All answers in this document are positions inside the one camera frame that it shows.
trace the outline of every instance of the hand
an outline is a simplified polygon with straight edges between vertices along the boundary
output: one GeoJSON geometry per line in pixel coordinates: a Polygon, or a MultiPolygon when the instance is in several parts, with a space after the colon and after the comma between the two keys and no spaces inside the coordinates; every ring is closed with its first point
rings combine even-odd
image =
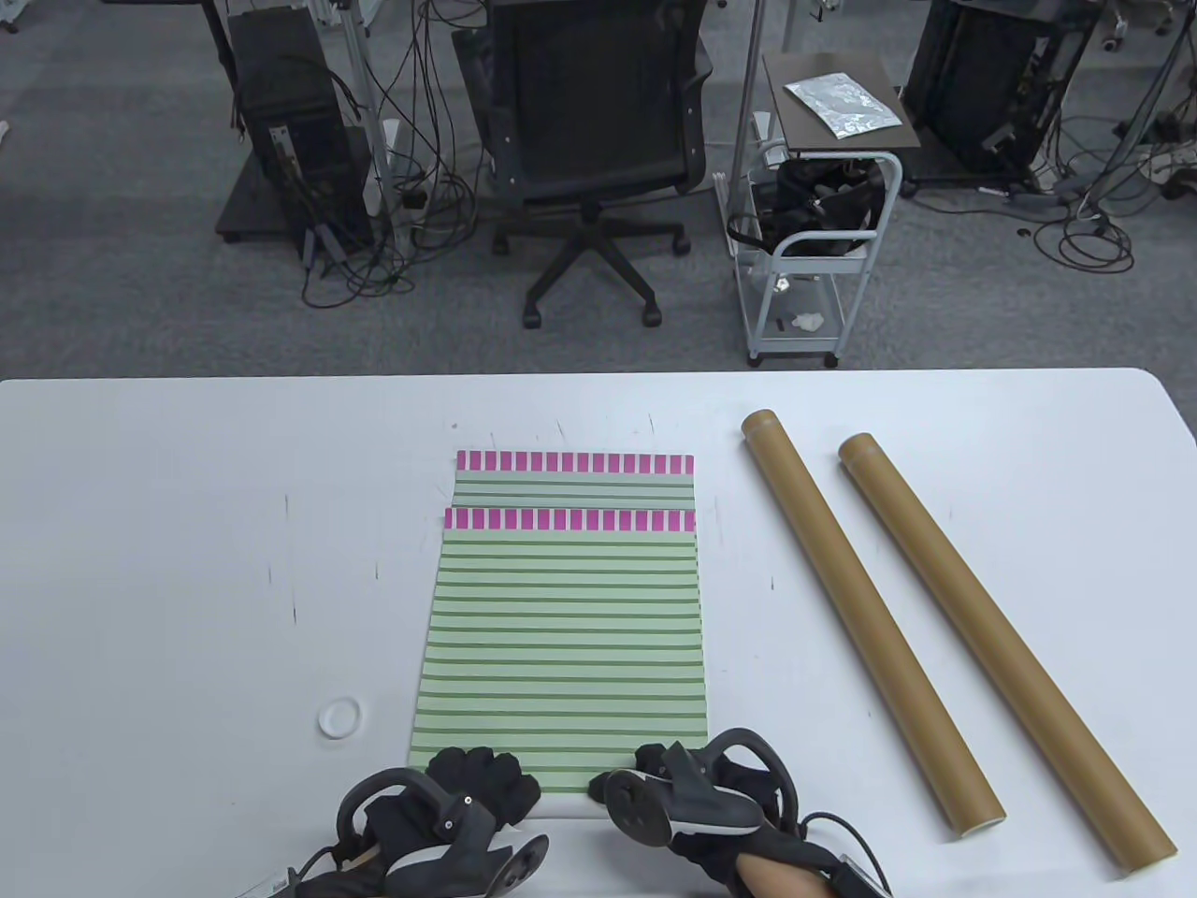
{"type": "MultiPolygon", "coordinates": [[[[663,745],[642,745],[636,750],[636,770],[652,776],[668,778],[664,766],[663,745]]],[[[753,799],[765,812],[765,819],[773,826],[780,819],[777,800],[777,787],[773,778],[764,770],[745,767],[719,756],[715,764],[713,781],[716,785],[735,789],[753,799]]],[[[609,773],[600,773],[590,781],[587,794],[602,803],[603,788],[609,773]]],[[[697,863],[707,876],[719,885],[729,886],[736,872],[736,858],[745,848],[745,841],[751,836],[674,836],[669,850],[691,863],[697,863]]]]}

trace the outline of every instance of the black glove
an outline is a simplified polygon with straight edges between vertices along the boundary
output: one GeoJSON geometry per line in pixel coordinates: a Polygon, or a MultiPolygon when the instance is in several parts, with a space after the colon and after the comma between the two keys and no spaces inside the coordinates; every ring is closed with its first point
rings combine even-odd
{"type": "MultiPolygon", "coordinates": [[[[496,757],[485,747],[472,748],[469,753],[445,748],[429,764],[427,773],[449,794],[467,794],[481,801],[499,829],[523,820],[540,800],[540,784],[519,769],[514,756],[496,757]]],[[[382,880],[395,861],[444,844],[436,832],[437,808],[414,790],[381,795],[366,806],[365,813],[366,843],[377,843],[377,856],[351,870],[335,870],[306,880],[297,888],[297,898],[381,894],[382,880]]]]}
{"type": "Polygon", "coordinates": [[[540,801],[540,783],[519,769],[514,754],[490,748],[444,748],[429,762],[429,776],[448,793],[475,796],[499,829],[515,826],[540,801]]]}
{"type": "MultiPolygon", "coordinates": [[[[642,745],[636,750],[636,769],[644,773],[668,778],[669,771],[664,765],[664,752],[663,745],[642,745]]],[[[590,781],[590,785],[587,788],[587,794],[600,805],[603,803],[603,788],[608,776],[610,773],[600,773],[590,781]]],[[[727,756],[719,756],[715,764],[715,784],[743,793],[761,806],[765,819],[770,824],[773,826],[778,824],[780,811],[777,785],[768,771],[746,767],[730,760],[727,756]]],[[[747,843],[753,838],[755,836],[678,835],[669,843],[669,850],[691,863],[697,863],[707,876],[719,885],[729,886],[734,881],[736,857],[746,850],[747,843]]]]}

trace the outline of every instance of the brown cardboard tube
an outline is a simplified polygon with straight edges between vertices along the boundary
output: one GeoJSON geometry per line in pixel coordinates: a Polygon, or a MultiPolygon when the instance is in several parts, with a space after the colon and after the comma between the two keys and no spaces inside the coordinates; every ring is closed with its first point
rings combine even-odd
{"type": "Polygon", "coordinates": [[[741,429],[952,829],[967,836],[1004,820],[1002,803],[777,415],[754,412],[741,429]]]}
{"type": "Polygon", "coordinates": [[[1174,855],[1172,839],[877,442],[858,433],[839,457],[1123,869],[1174,855]]]}

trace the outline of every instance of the black computer case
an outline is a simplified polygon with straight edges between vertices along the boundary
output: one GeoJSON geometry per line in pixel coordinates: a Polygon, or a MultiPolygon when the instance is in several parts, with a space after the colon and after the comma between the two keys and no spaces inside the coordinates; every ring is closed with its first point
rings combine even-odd
{"type": "Polygon", "coordinates": [[[344,250],[373,244],[336,87],[305,8],[273,7],[229,18],[237,63],[236,113],[267,181],[278,192],[299,251],[327,224],[344,250]]]}
{"type": "Polygon", "coordinates": [[[931,0],[903,91],[924,146],[954,157],[962,182],[1026,180],[1102,7],[1100,0],[931,0]]]}

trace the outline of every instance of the pink label strip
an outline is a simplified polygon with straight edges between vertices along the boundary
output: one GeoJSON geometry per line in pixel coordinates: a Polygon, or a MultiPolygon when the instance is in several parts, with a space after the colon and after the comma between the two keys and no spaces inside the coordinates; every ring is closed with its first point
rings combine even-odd
{"type": "Polygon", "coordinates": [[[445,529],[694,533],[694,512],[564,508],[450,508],[445,509],[445,529]]]}
{"type": "Polygon", "coordinates": [[[457,451],[457,471],[693,477],[694,456],[652,453],[521,453],[499,449],[461,449],[457,451]]]}

